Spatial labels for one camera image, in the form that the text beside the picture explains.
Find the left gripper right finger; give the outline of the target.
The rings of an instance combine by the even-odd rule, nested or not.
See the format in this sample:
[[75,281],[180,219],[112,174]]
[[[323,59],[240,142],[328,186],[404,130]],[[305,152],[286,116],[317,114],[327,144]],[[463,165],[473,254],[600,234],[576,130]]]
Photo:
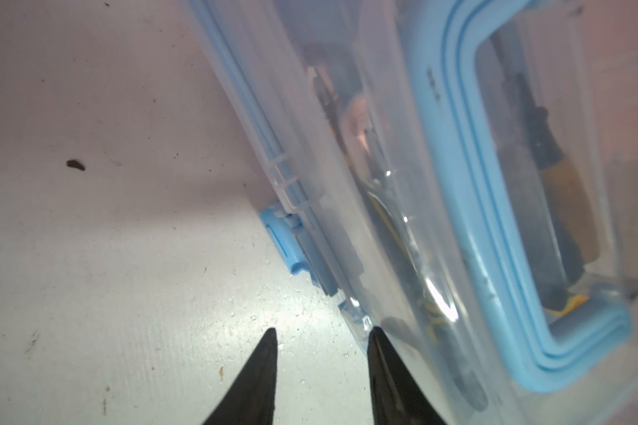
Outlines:
[[370,331],[370,397],[376,425],[445,425],[380,327]]

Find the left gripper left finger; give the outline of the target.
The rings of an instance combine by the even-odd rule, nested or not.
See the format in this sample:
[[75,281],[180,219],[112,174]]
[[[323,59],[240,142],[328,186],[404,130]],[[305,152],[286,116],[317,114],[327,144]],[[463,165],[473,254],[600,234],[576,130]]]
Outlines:
[[203,425],[274,423],[277,377],[278,335],[269,328]]

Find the small yellow handle screwdriver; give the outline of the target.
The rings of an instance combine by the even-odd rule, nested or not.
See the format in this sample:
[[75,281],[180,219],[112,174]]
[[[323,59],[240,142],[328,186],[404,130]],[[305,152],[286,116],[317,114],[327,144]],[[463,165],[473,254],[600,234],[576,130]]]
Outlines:
[[517,143],[530,156],[510,169],[523,174],[509,184],[523,246],[542,307],[565,315],[576,304],[570,288],[601,254],[593,208],[580,172],[551,130],[548,109],[533,95],[516,30],[506,26],[490,41]]

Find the light blue plastic tool box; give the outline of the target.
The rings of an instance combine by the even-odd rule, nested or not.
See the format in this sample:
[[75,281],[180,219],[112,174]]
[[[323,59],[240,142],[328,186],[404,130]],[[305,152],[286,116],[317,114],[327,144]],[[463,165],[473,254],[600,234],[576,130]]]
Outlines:
[[[638,424],[638,1],[191,1],[207,58],[276,202],[290,272],[335,300],[366,352],[380,327],[446,424]],[[533,95],[581,174],[601,254],[542,307],[510,169],[517,143],[491,35],[514,28]],[[433,357],[304,66],[356,62],[428,289],[487,393]]]

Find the large yellow black utility knife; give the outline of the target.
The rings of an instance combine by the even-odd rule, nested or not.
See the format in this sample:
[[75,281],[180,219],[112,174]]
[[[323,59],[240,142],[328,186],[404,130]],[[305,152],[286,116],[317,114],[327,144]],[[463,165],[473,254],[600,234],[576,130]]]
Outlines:
[[312,84],[340,150],[362,195],[402,286],[411,299],[433,357],[448,371],[467,404],[478,412],[488,398],[459,345],[452,320],[426,285],[430,277],[393,188],[388,165],[354,57],[338,44],[311,42],[302,49],[304,66],[315,71]]

